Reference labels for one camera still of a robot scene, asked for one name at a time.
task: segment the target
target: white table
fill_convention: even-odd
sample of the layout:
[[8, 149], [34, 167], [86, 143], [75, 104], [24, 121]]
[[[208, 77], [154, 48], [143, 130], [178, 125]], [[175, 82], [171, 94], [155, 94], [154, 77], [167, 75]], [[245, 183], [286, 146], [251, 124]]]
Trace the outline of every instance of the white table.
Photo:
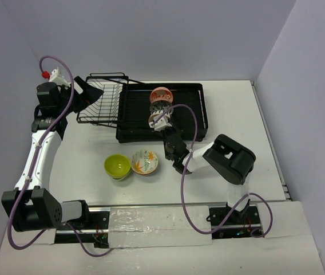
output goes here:
[[[255, 95], [249, 81], [193, 81], [203, 85], [208, 133], [199, 148], [224, 133], [252, 150], [257, 160], [251, 173], [250, 191], [269, 201], [285, 200], [282, 184], [269, 146]], [[180, 174], [164, 158], [162, 142], [119, 144], [115, 129], [78, 124], [76, 115], [58, 149], [50, 178], [50, 191], [59, 201], [85, 199], [89, 205], [155, 205], [180, 203]], [[117, 182], [105, 173], [103, 163], [111, 154], [132, 154], [147, 148], [159, 157], [151, 176], [132, 173]], [[227, 182], [212, 168], [186, 177], [187, 202], [227, 200]]]
[[[264, 230], [268, 213], [261, 203]], [[79, 244], [50, 245], [48, 231], [26, 250], [13, 250], [5, 236], [0, 250], [0, 274], [298, 274], [324, 275], [314, 239], [300, 202], [270, 203], [274, 226], [265, 238], [218, 239], [212, 245], [115, 249], [92, 258]], [[26, 243], [35, 232], [15, 233]], [[86, 247], [93, 253], [91, 244]]]

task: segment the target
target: wire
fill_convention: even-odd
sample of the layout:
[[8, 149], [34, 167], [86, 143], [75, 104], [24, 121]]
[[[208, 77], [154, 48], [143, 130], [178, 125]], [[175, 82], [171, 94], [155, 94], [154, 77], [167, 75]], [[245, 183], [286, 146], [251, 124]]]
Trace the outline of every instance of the wire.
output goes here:
[[256, 232], [257, 230], [259, 230], [259, 228], [251, 231], [250, 235], [251, 237], [254, 237], [254, 238], [261, 238], [261, 237], [264, 237], [265, 235], [268, 234], [268, 232], [271, 230], [272, 228], [272, 225], [273, 225], [273, 213], [272, 213], [272, 210], [269, 206], [269, 204], [258, 194], [256, 193], [249, 193], [249, 194], [245, 194], [241, 199], [238, 200], [238, 202], [236, 202], [234, 204], [234, 206], [230, 209], [229, 213], [227, 213], [227, 215], [225, 216], [225, 218], [221, 221], [221, 223], [217, 226], [217, 228], [211, 230], [211, 231], [202, 231], [200, 230], [198, 227], [195, 226], [195, 224], [192, 222], [191, 218], [189, 217], [189, 214], [187, 212], [187, 207], [185, 205], [185, 199], [184, 199], [184, 178], [185, 178], [185, 174], [187, 173], [187, 167], [188, 167], [188, 163], [189, 161], [191, 160], [192, 156], [193, 156], [193, 146], [194, 146], [194, 143], [196, 142], [196, 138], [197, 138], [197, 132], [198, 132], [198, 124], [197, 124], [197, 118], [196, 118], [196, 115], [194, 113], [194, 111], [192, 110], [191, 107], [185, 105], [185, 104], [177, 104], [177, 105], [174, 105], [174, 106], [171, 106], [169, 109], [167, 109], [164, 113], [162, 113], [155, 121], [152, 125], [156, 124], [164, 115], [166, 115], [171, 109], [173, 108], [176, 108], [176, 107], [184, 107], [184, 108], [187, 108], [192, 116], [193, 116], [193, 119], [195, 121], [195, 134], [194, 134], [194, 137], [193, 137], [193, 140], [192, 140], [192, 144], [191, 144], [191, 150], [190, 150], [190, 153], [189, 153], [189, 156], [188, 156], [188, 159], [187, 159], [187, 162], [184, 166], [184, 169], [183, 169], [183, 173], [181, 174], [181, 181], [180, 181], [180, 198], [181, 198], [181, 205], [183, 207], [183, 212], [184, 212], [184, 215], [185, 217], [187, 218], [187, 221], [189, 222], [189, 224], [193, 227], [193, 229], [195, 229], [197, 232], [201, 233], [201, 234], [213, 234], [215, 232], [217, 232], [218, 230], [220, 230], [220, 228], [222, 227], [223, 224], [226, 223], [226, 221], [228, 220], [228, 218], [230, 217], [230, 215], [234, 212], [235, 208], [237, 208], [237, 206], [240, 204], [240, 202], [242, 202], [243, 200], [245, 200], [245, 198], [247, 198], [249, 195], [253, 195], [253, 196], [256, 196], [257, 198], [259, 198], [265, 205], [266, 207], [268, 208], [268, 211], [269, 211], [269, 215], [270, 215], [270, 222], [269, 222], [269, 227], [267, 229], [266, 232], [264, 232], [262, 235], [259, 235], [259, 236], [255, 236], [253, 235], [254, 232]]
[[78, 235], [78, 233], [77, 233], [77, 231], [75, 230], [75, 228], [73, 228], [73, 226], [70, 224], [70, 223], [66, 223], [74, 232], [75, 232], [75, 235], [76, 235], [76, 238], [77, 238], [77, 240], [78, 240], [78, 242], [80, 243], [80, 245], [81, 245], [81, 247], [82, 247], [82, 249], [85, 251], [85, 253], [87, 254], [87, 255], [89, 255], [89, 256], [91, 256], [91, 257], [103, 257], [103, 256], [105, 256], [105, 255], [108, 255], [110, 252], [112, 252], [112, 250], [114, 249], [114, 248], [111, 248], [111, 249], [109, 249], [107, 252], [104, 252], [104, 253], [102, 253], [102, 254], [93, 254], [93, 253], [90, 253], [89, 251], [87, 251], [87, 249], [86, 249], [86, 247], [84, 246], [84, 244], [82, 243], [82, 240], [81, 240], [81, 238], [80, 238], [80, 236]]
[[11, 209], [11, 212], [10, 212], [10, 215], [9, 215], [9, 220], [7, 222], [7, 238], [9, 239], [10, 245], [16, 250], [22, 250], [22, 249], [28, 248], [30, 245], [32, 245], [45, 232], [45, 230], [40, 231], [34, 237], [34, 239], [32, 239], [29, 243], [27, 243], [26, 245], [23, 245], [23, 246], [18, 246], [18, 245], [15, 244], [15, 242], [13, 240], [11, 227], [12, 227], [14, 216], [15, 216], [16, 210], [17, 210], [17, 208], [19, 206], [19, 203], [20, 203], [25, 191], [27, 190], [27, 188], [28, 188], [28, 186], [30, 184], [31, 175], [33, 174], [33, 171], [35, 169], [35, 165], [37, 164], [37, 159], [38, 159], [38, 155], [39, 155], [39, 151], [41, 149], [42, 143], [43, 143], [44, 139], [47, 137], [47, 135], [49, 134], [49, 132], [54, 128], [54, 126], [56, 126], [56, 124], [59, 122], [59, 120], [61, 120], [63, 118], [63, 116], [66, 114], [67, 110], [70, 108], [71, 103], [72, 103], [72, 99], [73, 99], [73, 95], [74, 95], [74, 91], [75, 91], [75, 89], [74, 89], [74, 80], [73, 80], [73, 76], [71, 74], [71, 71], [66, 66], [66, 64], [62, 60], [60, 60], [58, 57], [56, 57], [56, 56], [43, 56], [39, 61], [39, 68], [40, 68], [41, 72], [42, 73], [44, 72], [43, 67], [42, 67], [42, 63], [43, 63], [43, 60], [46, 59], [46, 58], [50, 58], [50, 59], [54, 59], [54, 60], [58, 61], [67, 70], [67, 72], [68, 72], [68, 74], [70, 76], [70, 79], [71, 79], [71, 95], [70, 95], [69, 102], [67, 103], [65, 109], [53, 121], [53, 123], [51, 125], [49, 125], [48, 129], [43, 133], [43, 135], [39, 139], [38, 145], [35, 147], [34, 155], [33, 155], [33, 158], [31, 160], [31, 163], [30, 163], [30, 168], [29, 168], [29, 172], [27, 173], [25, 184], [23, 185], [22, 190], [20, 191], [20, 194], [18, 195], [18, 198], [15, 200], [13, 208]]

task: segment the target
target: black dish rack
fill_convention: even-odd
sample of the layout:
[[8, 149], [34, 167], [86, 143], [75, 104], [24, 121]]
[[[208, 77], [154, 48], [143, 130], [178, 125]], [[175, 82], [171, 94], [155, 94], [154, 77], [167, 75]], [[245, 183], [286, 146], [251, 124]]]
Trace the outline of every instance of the black dish rack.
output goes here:
[[[129, 79], [123, 73], [92, 73], [86, 82], [104, 90], [100, 99], [77, 114], [79, 123], [91, 123], [116, 128], [120, 143], [162, 140], [159, 132], [148, 126], [149, 96], [157, 87], [166, 87], [174, 96], [173, 105], [186, 104], [197, 117], [197, 141], [207, 134], [208, 121], [202, 84], [199, 83], [143, 83]], [[195, 124], [186, 108], [176, 108], [172, 122], [184, 140], [193, 140]]]

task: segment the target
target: yellow-green bowl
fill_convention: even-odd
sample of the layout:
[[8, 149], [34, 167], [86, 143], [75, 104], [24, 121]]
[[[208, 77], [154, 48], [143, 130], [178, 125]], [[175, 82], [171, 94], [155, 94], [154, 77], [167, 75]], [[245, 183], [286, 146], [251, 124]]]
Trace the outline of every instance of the yellow-green bowl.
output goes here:
[[127, 176], [130, 171], [130, 162], [124, 155], [111, 155], [104, 161], [104, 169], [113, 179], [122, 179]]

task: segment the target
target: bowl with orange leaf pattern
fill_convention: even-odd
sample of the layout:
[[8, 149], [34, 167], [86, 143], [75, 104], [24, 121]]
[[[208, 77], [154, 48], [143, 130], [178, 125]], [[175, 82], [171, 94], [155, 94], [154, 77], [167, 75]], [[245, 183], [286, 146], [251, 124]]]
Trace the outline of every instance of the bowl with orange leaf pattern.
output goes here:
[[153, 151], [141, 149], [133, 154], [130, 164], [132, 170], [137, 174], [149, 175], [156, 170], [158, 158]]

